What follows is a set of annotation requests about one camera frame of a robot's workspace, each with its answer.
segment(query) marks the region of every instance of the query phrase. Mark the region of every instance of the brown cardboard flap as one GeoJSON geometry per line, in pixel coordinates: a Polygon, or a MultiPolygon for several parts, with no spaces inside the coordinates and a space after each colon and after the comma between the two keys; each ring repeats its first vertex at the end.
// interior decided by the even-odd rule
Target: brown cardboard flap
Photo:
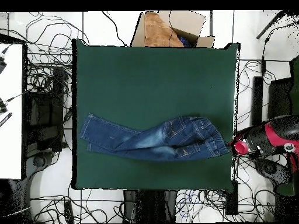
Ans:
{"type": "Polygon", "coordinates": [[[184,47],[175,32],[154,12],[145,14],[146,47],[184,47]]]}
{"type": "Polygon", "coordinates": [[[137,23],[138,26],[136,27],[136,32],[132,40],[132,47],[144,47],[144,41],[145,41],[145,20],[144,20],[144,14],[140,14],[139,23],[137,23]]]}
{"type": "Polygon", "coordinates": [[[188,10],[160,10],[158,14],[161,20],[173,29],[178,29],[195,36],[200,35],[206,20],[205,16],[188,10]]]}
{"type": "Polygon", "coordinates": [[[197,40],[196,47],[212,48],[214,44],[214,40],[215,40],[214,36],[199,37],[197,40]]]}

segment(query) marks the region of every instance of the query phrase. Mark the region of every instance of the seam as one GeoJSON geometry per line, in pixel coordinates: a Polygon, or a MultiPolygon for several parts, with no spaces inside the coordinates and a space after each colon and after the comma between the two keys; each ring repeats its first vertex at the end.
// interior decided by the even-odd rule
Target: seam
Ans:
{"type": "Polygon", "coordinates": [[[169,121],[165,122],[164,130],[163,130],[163,134],[164,134],[166,137],[168,137],[169,139],[170,139],[170,138],[173,138],[173,137],[174,137],[175,135],[177,135],[180,131],[182,131],[183,129],[186,128],[186,124],[183,122],[183,116],[180,116],[180,117],[179,117],[179,122],[180,122],[180,125],[181,125],[180,128],[176,131],[176,134],[175,134],[175,135],[171,135],[171,136],[169,136],[169,135],[167,135],[167,133],[166,133],[166,126],[168,126],[169,123],[170,123],[171,121],[174,121],[174,120],[169,120],[169,121]]]}
{"type": "Polygon", "coordinates": [[[83,132],[83,134],[81,135],[81,137],[84,137],[84,135],[85,135],[85,133],[86,133],[86,130],[87,130],[87,127],[88,127],[90,121],[91,121],[91,119],[89,118],[88,123],[87,123],[87,125],[86,125],[86,128],[84,129],[84,132],[83,132]]]}
{"type": "Polygon", "coordinates": [[[111,126],[113,126],[113,127],[118,128],[118,129],[122,129],[122,130],[125,130],[125,131],[129,131],[129,132],[134,133],[134,134],[140,134],[140,133],[141,133],[140,131],[135,131],[135,130],[132,130],[132,129],[128,129],[128,128],[124,127],[124,126],[121,126],[121,125],[118,125],[118,124],[114,124],[114,123],[108,122],[108,121],[103,120],[103,119],[101,119],[101,118],[97,118],[97,117],[95,117],[94,115],[90,116],[90,118],[92,118],[92,119],[94,119],[94,120],[96,120],[96,121],[98,121],[98,122],[104,122],[104,123],[106,123],[106,124],[108,124],[108,125],[111,125],[111,126]]]}
{"type": "Polygon", "coordinates": [[[197,150],[197,148],[195,147],[194,144],[193,144],[193,145],[188,145],[188,146],[186,146],[186,147],[190,147],[190,146],[193,146],[193,147],[195,148],[195,150],[194,150],[194,151],[191,151],[191,152],[187,152],[187,151],[185,150],[185,152],[186,152],[185,155],[181,155],[181,154],[178,152],[178,149],[183,149],[183,147],[182,147],[182,148],[178,148],[178,149],[176,149],[175,152],[176,152],[180,157],[184,157],[184,156],[191,155],[191,154],[196,153],[196,152],[199,151],[199,150],[197,150]]]}
{"type": "Polygon", "coordinates": [[[190,137],[192,137],[195,134],[195,132],[193,131],[191,134],[189,134],[185,139],[183,139],[179,145],[181,145],[182,143],[186,142],[190,137]]]}

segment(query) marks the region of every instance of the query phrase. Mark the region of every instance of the green table surface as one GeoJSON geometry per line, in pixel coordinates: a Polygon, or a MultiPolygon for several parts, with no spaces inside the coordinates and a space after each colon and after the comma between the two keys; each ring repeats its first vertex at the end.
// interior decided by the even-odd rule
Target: green table surface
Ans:
{"type": "MultiPolygon", "coordinates": [[[[89,113],[145,130],[180,116],[208,118],[230,141],[238,45],[226,49],[77,47],[77,136],[89,113]]],[[[152,162],[87,151],[78,138],[77,189],[231,190],[232,154],[152,162]]]]}

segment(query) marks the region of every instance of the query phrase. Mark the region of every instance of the blue denim jeans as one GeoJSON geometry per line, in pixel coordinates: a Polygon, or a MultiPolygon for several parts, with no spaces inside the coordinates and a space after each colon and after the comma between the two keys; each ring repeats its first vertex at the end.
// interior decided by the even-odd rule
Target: blue denim jeans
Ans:
{"type": "Polygon", "coordinates": [[[90,152],[140,160],[197,160],[229,152],[216,127],[202,117],[181,116],[140,131],[90,114],[79,137],[90,152]]]}

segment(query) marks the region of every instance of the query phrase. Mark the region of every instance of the jeans leg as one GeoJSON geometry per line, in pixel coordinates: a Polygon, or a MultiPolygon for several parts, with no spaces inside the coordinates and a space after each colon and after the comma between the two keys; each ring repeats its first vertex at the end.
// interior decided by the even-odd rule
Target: jeans leg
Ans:
{"type": "Polygon", "coordinates": [[[143,160],[174,160],[174,148],[165,145],[162,126],[136,131],[90,114],[79,137],[88,151],[143,160]]]}
{"type": "Polygon", "coordinates": [[[123,142],[140,133],[90,114],[84,122],[79,137],[112,152],[123,142]]]}

